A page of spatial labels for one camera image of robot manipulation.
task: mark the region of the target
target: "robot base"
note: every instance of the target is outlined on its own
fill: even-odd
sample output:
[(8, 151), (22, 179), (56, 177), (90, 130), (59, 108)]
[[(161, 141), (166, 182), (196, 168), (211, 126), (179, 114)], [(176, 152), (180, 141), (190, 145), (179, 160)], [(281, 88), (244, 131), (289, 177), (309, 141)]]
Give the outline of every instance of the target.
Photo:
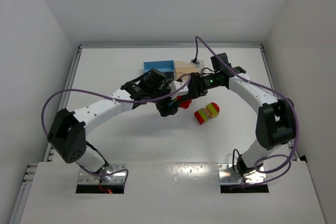
[(241, 177), (233, 171), (232, 164), (218, 164), (219, 183), (221, 193), (268, 193), (267, 183), (259, 184), (266, 180), (266, 174), (255, 170)]
[[(124, 168), (126, 168), (126, 164), (110, 164), (105, 169), (105, 172), (112, 173)], [(126, 172), (116, 173), (110, 177), (102, 177), (101, 187), (105, 190), (111, 190), (112, 194), (123, 194), (125, 177)], [(104, 194), (104, 192), (99, 188), (99, 179), (94, 178), (81, 169), (78, 176), (76, 194)]]

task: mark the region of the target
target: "red object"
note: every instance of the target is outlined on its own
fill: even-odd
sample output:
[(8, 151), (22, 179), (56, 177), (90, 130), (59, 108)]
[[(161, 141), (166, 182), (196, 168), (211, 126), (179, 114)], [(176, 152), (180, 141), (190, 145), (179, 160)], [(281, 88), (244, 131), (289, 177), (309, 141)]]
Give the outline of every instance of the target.
[(215, 110), (219, 113), (220, 109), (217, 103), (211, 102), (212, 106), (215, 108)]
[(200, 124), (205, 123), (205, 120), (203, 119), (203, 117), (200, 115), (200, 113), (198, 111), (196, 111), (194, 113), (195, 117), (197, 118), (197, 120), (200, 122)]
[(189, 108), (191, 102), (192, 102), (192, 100), (187, 100), (187, 101), (181, 102), (179, 107), (186, 110), (187, 108)]

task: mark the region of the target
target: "wire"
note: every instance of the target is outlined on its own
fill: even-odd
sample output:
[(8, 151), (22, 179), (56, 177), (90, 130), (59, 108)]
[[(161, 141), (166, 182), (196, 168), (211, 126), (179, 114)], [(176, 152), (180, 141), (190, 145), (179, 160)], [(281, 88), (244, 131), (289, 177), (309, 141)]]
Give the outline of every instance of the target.
[(201, 70), (201, 73), (202, 73), (202, 74), (210, 74), (210, 73), (204, 73), (204, 70), (205, 70), (205, 69), (207, 69), (207, 70), (209, 70), (209, 71), (215, 73), (215, 70), (212, 70), (212, 69), (210, 69), (210, 68), (203, 68), (203, 69)]
[(164, 95), (162, 97), (158, 97), (158, 98), (154, 98), (154, 99), (149, 99), (149, 100), (142, 100), (142, 101), (123, 100), (123, 99), (113, 98), (113, 97), (108, 96), (108, 95), (99, 94), (99, 93), (95, 93), (95, 92), (88, 91), (88, 90), (83, 90), (83, 89), (64, 89), (64, 90), (57, 91), (56, 93), (52, 94), (47, 99), (47, 101), (45, 102), (45, 104), (43, 105), (42, 112), (41, 112), (41, 124), (42, 124), (43, 131), (48, 136), (48, 131), (47, 131), (47, 128), (46, 128), (46, 125), (45, 125), (45, 121), (44, 121), (44, 114), (45, 114), (46, 107), (47, 107), (48, 103), (52, 100), (52, 98), (54, 98), (58, 94), (62, 94), (62, 93), (65, 93), (65, 92), (80, 92), (80, 93), (85, 93), (85, 94), (92, 94), (92, 95), (95, 95), (97, 97), (102, 97), (102, 98), (105, 98), (107, 100), (117, 101), (117, 102), (126, 102), (126, 103), (157, 102), (157, 101), (166, 99), (168, 97), (171, 97), (172, 95), (177, 94), (180, 90), (184, 89), (189, 84), (189, 82), (191, 80), (190, 74), (186, 73), (186, 74), (182, 75), (180, 78), (182, 78), (184, 76), (188, 76), (187, 81), (182, 86), (180, 86), (178, 89), (176, 89), (175, 91), (173, 91), (173, 92), (171, 92), (169, 94), (166, 94), (166, 95)]
[(238, 153), (238, 157), (240, 156), (240, 153), (239, 153), (239, 150), (237, 149), (233, 149), (233, 153), (232, 153), (232, 169), (234, 171), (235, 174), (240, 174), (240, 173), (237, 173), (236, 170), (235, 170), (235, 153)]
[(96, 152), (99, 154), (99, 156), (105, 161), (105, 165), (107, 165), (107, 166), (110, 165), (109, 162), (108, 162), (108, 161), (105, 159), (105, 157), (103, 156), (103, 154), (101, 154), (100, 151), (97, 150), (92, 144), (90, 144), (88, 141), (86, 141), (86, 145), (87, 145), (88, 147), (90, 147), (91, 149), (93, 149), (94, 151), (96, 151)]
[(192, 61), (193, 63), (197, 63), (197, 57), (198, 57), (198, 41), (197, 41), (197, 36), (195, 36), (195, 43), (196, 43), (196, 55), (195, 55), (195, 59)]
[(100, 180), (100, 181), (99, 181), (99, 189), (100, 189), (101, 191), (103, 191), (103, 192), (106, 194), (105, 189), (101, 187), (101, 182), (102, 182), (102, 181)]
[[(273, 92), (273, 93), (277, 94), (278, 96), (280, 96), (281, 98), (283, 98), (286, 103), (288, 103), (291, 111), (293, 112), (294, 121), (295, 121), (295, 141), (294, 141), (294, 144), (293, 144), (293, 147), (292, 147), (292, 150), (291, 150), (289, 156), (286, 156), (287, 159), (281, 165), (279, 165), (278, 167), (276, 167), (274, 169), (271, 169), (271, 170), (261, 171), (258, 168), (258, 164), (260, 162), (264, 161), (265, 160), (264, 158), (261, 158), (261, 159), (257, 160), (255, 162), (255, 164), (254, 164), (254, 169), (257, 172), (264, 173), (264, 174), (274, 173), (274, 172), (277, 172), (280, 169), (284, 168), (287, 164), (289, 164), (291, 162), (291, 159), (294, 156), (294, 154), (295, 154), (295, 152), (296, 152), (296, 150), (298, 148), (299, 139), (300, 139), (299, 119), (298, 119), (298, 115), (296, 114), (296, 111), (295, 111), (294, 106), (292, 105), (292, 103), (289, 101), (289, 99), (286, 96), (284, 96), (282, 93), (278, 92), (277, 90), (274, 90), (274, 89), (269, 88), (269, 87), (267, 87), (265, 85), (256, 83), (254, 81), (247, 80), (244, 77), (242, 77), (239, 74), (237, 74), (228, 64), (226, 64), (225, 62), (222, 61), (222, 59), (211, 49), (211, 47), (200, 36), (195, 36), (195, 40), (199, 40), (224, 65), (224, 67), (226, 69), (228, 69), (234, 76), (238, 77), (240, 80), (243, 80), (245, 82), (251, 83), (254, 86), (260, 87), (262, 89), (266, 89), (266, 90), (268, 90), (270, 92)], [(283, 176), (286, 172), (282, 173), (281, 175), (277, 176), (276, 178)]]
[(103, 187), (102, 187), (102, 180), (100, 180), (99, 181), (99, 189), (101, 190), (101, 191), (103, 191), (105, 194), (111, 194), (111, 193), (113, 193), (110, 189), (104, 189)]

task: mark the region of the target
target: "white enclosure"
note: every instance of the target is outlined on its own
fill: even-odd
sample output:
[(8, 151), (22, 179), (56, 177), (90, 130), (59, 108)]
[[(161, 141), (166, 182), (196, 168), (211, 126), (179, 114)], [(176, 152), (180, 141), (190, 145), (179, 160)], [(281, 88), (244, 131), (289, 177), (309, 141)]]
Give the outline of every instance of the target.
[[(73, 79), (69, 78), (67, 81), (67, 77), (75, 51), (81, 53), (77, 50), (80, 44), (138, 44), (134, 48), (139, 48), (139, 44), (193, 42), (195, 35), (200, 35), (207, 42), (254, 43), (253, 50), (251, 45), (248, 46), (251, 50), (248, 54), (256, 57), (258, 59), (256, 61), (251, 61), (252, 58), (247, 57), (246, 51), (244, 52), (246, 48), (240, 48), (241, 51), (232, 47), (225, 50), (234, 55), (230, 60), (248, 69), (253, 79), (269, 84), (262, 59), (259, 58), (259, 54), (256, 54), (257, 51), (254, 51), (256, 46), (261, 44), (265, 46), (267, 56), (264, 55), (264, 60), (268, 59), (273, 75), (272, 78), (268, 69), (270, 80), (274, 80), (278, 90), (295, 103), (302, 134), (299, 155), (306, 156), (309, 173), (305, 163), (297, 162), (293, 164), (287, 176), (271, 184), (272, 192), (269, 195), (279, 197), (280, 201), (267, 199), (267, 196), (255, 200), (247, 196), (227, 196), (233, 204), (240, 203), (242, 198), (248, 198), (243, 205), (253, 206), (246, 215), (241, 212), (236, 213), (238, 219), (226, 219), (227, 213), (231, 212), (231, 206), (225, 208), (229, 204), (227, 202), (224, 207), (215, 206), (205, 211), (202, 206), (211, 204), (211, 199), (216, 199), (214, 202), (218, 204), (223, 203), (222, 195), (217, 195), (215, 184), (212, 184), (214, 180), (211, 179), (215, 179), (216, 176), (212, 162), (225, 161), (234, 147), (247, 148), (253, 141), (250, 138), (254, 135), (256, 118), (254, 112), (234, 94), (228, 91), (221, 91), (223, 93), (211, 91), (207, 99), (217, 100), (219, 97), (228, 99), (229, 105), (226, 102), (220, 105), (222, 109), (220, 116), (235, 113), (234, 117), (222, 118), (223, 125), (217, 118), (208, 125), (203, 125), (207, 130), (201, 131), (192, 126), (193, 120), (189, 120), (188, 110), (180, 111), (178, 116), (171, 119), (162, 119), (152, 105), (147, 105), (138, 108), (138, 112), (132, 114), (134, 118), (125, 114), (120, 117), (120, 120), (114, 122), (112, 127), (108, 124), (103, 125), (90, 135), (93, 141), (97, 141), (97, 147), (109, 159), (127, 162), (130, 168), (138, 169), (136, 172), (131, 172), (128, 192), (124, 196), (137, 195), (141, 198), (152, 192), (154, 185), (169, 179), (175, 182), (172, 174), (162, 173), (161, 167), (165, 165), (188, 162), (188, 165), (193, 166), (195, 165), (193, 162), (203, 162), (209, 168), (209, 173), (203, 173), (197, 180), (186, 179), (184, 182), (193, 185), (190, 188), (181, 181), (176, 182), (176, 187), (170, 187), (174, 185), (171, 183), (166, 184), (165, 188), (155, 187), (157, 191), (149, 198), (152, 204), (158, 204), (158, 213), (152, 219), (155, 223), (160, 223), (160, 216), (164, 217), (161, 220), (163, 223), (169, 220), (174, 223), (197, 220), (203, 223), (235, 223), (235, 221), (281, 223), (283, 215), (279, 215), (276, 211), (278, 209), (276, 206), (280, 203), (283, 204), (280, 206), (283, 207), (282, 210), (289, 214), (289, 219), (283, 219), (284, 221), (320, 223), (321, 212), (309, 180), (310, 174), (326, 223), (336, 223), (336, 211), (333, 207), (336, 190), (332, 183), (336, 178), (333, 158), (336, 147), (333, 132), (336, 125), (334, 116), (336, 92), (335, 84), (331, 81), (335, 78), (336, 67), (335, 13), (336, 0), (0, 0), (0, 224), (8, 223), (17, 195), (22, 196), (24, 187), (21, 187), (20, 191), (20, 186), (27, 164), (43, 160), (47, 141), (40, 126), (41, 107), (50, 94), (72, 84)], [(163, 57), (153, 56), (149, 48), (142, 48), (131, 54), (114, 48), (113, 54), (117, 55), (114, 60), (119, 67), (111, 63), (98, 65), (100, 61), (95, 62), (94, 57), (88, 57), (92, 61), (91, 65), (87, 69), (79, 65), (77, 74), (81, 77), (75, 79), (74, 86), (103, 93), (113, 91), (120, 83), (129, 80), (126, 78), (127, 70), (134, 77), (141, 72), (139, 61), (129, 61), (129, 55), (154, 60), (159, 57), (165, 59), (176, 57), (186, 62), (193, 57), (194, 51), (191, 46), (190, 51), (185, 47), (175, 49), (176, 51), (170, 47), (169, 50), (173, 53)], [(110, 55), (107, 54), (112, 52), (109, 51), (112, 50), (111, 48), (93, 50), (85, 48), (83, 56), (97, 52), (97, 58), (108, 58)], [(202, 52), (208, 60), (209, 54), (203, 50)], [(98, 82), (98, 79), (90, 73), (90, 68), (97, 70), (99, 67), (105, 68), (101, 74), (106, 78), (106, 82), (101, 83), (101, 86), (93, 83)], [(76, 71), (73, 70), (71, 73), (73, 77)], [(50, 103), (46, 113), (48, 126), (59, 105), (66, 104), (68, 98), (69, 96), (66, 95), (60, 102), (58, 97)], [(91, 101), (95, 101), (95, 98), (72, 94), (68, 106), (74, 109)], [(192, 108), (198, 109), (203, 105), (203, 101), (206, 99), (193, 102)], [(142, 128), (141, 122), (137, 119), (139, 114), (151, 120), (157, 130), (150, 131)], [(242, 120), (250, 123), (244, 129), (237, 130)], [(130, 122), (134, 127), (140, 127), (140, 134), (134, 128), (129, 128), (125, 133), (123, 127)], [(223, 141), (219, 141), (222, 133), (213, 129), (219, 127), (223, 128), (225, 135)], [(197, 144), (188, 138), (190, 129), (194, 130), (192, 137), (196, 138)], [(105, 134), (110, 136), (112, 130), (113, 141), (102, 142), (102, 137), (104, 138)], [(122, 141), (124, 136), (127, 136), (127, 141)], [(54, 174), (52, 173), (54, 170), (59, 171), (57, 179), (46, 178)], [(138, 181), (135, 180), (141, 172), (156, 178), (151, 180), (148, 177), (141, 177), (140, 182), (145, 185), (144, 192), (136, 191)], [(83, 204), (79, 206), (89, 208), (91, 204), (95, 205), (93, 204), (95, 200), (102, 200), (95, 196), (74, 196), (76, 174), (77, 167), (65, 165), (57, 155), (52, 163), (40, 164), (34, 178), (32, 195), (27, 205), (28, 210), (24, 215), (25, 222), (33, 222), (32, 220), (35, 217), (38, 218), (41, 211), (50, 212), (56, 219), (59, 218), (58, 220), (63, 218), (64, 223), (76, 222), (76, 219), (68, 215), (69, 213), (66, 214), (67, 204), (75, 204), (80, 198), (86, 201), (83, 200)], [(296, 182), (301, 186), (294, 183), (293, 179), (297, 179)], [(46, 182), (54, 185), (54, 188), (49, 191), (50, 188), (47, 187)], [(170, 199), (165, 198), (167, 191), (176, 188), (180, 190), (173, 192)], [(46, 201), (38, 202), (44, 193), (46, 198), (56, 200), (51, 200), (51, 205)], [(306, 201), (301, 198), (304, 193), (307, 193)], [(296, 201), (287, 204), (285, 199), (289, 196)], [(178, 199), (189, 206), (179, 209), (173, 206), (172, 200)], [(265, 200), (269, 200), (269, 204), (261, 205)], [(150, 213), (148, 209), (150, 204), (141, 206), (139, 203), (139, 207), (137, 202), (131, 204), (135, 213), (137, 211)], [(63, 216), (55, 212), (55, 208), (60, 205), (65, 213)], [(271, 213), (274, 218), (267, 219), (265, 216), (256, 214), (254, 207)], [(191, 212), (194, 209), (198, 209), (199, 212), (192, 218), (181, 217), (182, 210)], [(86, 216), (87, 213), (81, 215), (78, 209), (76, 211), (78, 211), (76, 216), (81, 216), (81, 220), (85, 222), (85, 220), (96, 220), (94, 217), (110, 211), (110, 208), (97, 209), (97, 212), (91, 216)], [(128, 215), (129, 212), (124, 209), (122, 213)], [(207, 214), (211, 214), (212, 219), (204, 219)], [(47, 222), (49, 221), (47, 217), (43, 215), (35, 223), (38, 220)], [(142, 216), (141, 221), (146, 222), (145, 218), (146, 216)], [(128, 216), (128, 221), (136, 222), (131, 215)]]

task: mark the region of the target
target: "white table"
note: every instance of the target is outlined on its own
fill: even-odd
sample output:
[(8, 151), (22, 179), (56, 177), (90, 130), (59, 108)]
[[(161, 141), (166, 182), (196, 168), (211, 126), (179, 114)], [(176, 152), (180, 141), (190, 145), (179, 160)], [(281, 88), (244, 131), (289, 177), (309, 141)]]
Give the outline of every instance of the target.
[[(237, 47), (215, 51), (226, 52), (233, 66), (269, 85), (260, 49)], [(143, 61), (189, 62), (194, 53), (193, 46), (85, 48), (72, 87), (110, 94), (139, 76)], [(198, 58), (206, 67), (212, 66), (210, 56), (200, 49)], [(97, 99), (72, 93), (67, 108)], [(210, 102), (219, 105), (219, 116), (200, 126), (194, 112)], [(255, 125), (254, 111), (226, 88), (210, 90), (187, 110), (166, 118), (153, 104), (120, 114), (87, 140), (110, 162), (127, 163), (124, 195), (75, 194), (79, 168), (55, 154), (37, 168), (21, 223), (324, 223), (305, 162), (294, 162), (285, 177), (269, 183), (268, 194), (220, 193), (217, 163), (230, 162), (234, 148), (248, 149)], [(287, 146), (277, 153), (288, 154)], [(282, 161), (269, 160), (265, 168)]]

